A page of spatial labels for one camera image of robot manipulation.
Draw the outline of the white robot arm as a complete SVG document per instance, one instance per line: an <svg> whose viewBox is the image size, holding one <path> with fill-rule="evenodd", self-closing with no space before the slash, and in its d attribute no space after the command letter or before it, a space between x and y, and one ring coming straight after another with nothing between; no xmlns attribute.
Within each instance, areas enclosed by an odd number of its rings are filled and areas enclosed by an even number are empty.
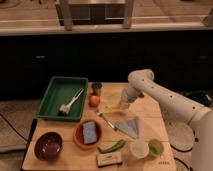
<svg viewBox="0 0 213 171"><path fill-rule="evenodd" d="M135 70L128 75L120 103L133 103L142 92L178 114L195 131L197 141L191 154L193 171L213 171L213 110L155 83L151 69Z"/></svg>

